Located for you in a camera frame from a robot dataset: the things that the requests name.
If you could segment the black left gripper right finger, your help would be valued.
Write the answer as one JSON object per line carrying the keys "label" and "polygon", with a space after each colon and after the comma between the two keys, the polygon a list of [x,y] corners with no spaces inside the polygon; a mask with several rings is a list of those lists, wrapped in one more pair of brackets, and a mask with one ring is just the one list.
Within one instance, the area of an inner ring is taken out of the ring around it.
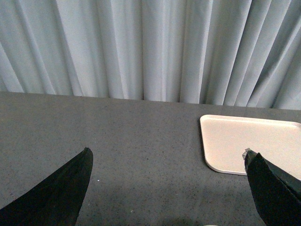
{"label": "black left gripper right finger", "polygon": [[301,224],[301,181],[247,148],[245,171],[258,214],[267,226]]}

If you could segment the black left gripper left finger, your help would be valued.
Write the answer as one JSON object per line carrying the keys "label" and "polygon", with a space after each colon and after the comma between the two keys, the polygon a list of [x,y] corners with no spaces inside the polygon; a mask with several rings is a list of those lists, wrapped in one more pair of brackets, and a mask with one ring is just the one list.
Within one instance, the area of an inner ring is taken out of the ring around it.
{"label": "black left gripper left finger", "polygon": [[85,148],[74,158],[0,210],[2,226],[74,226],[93,167]]}

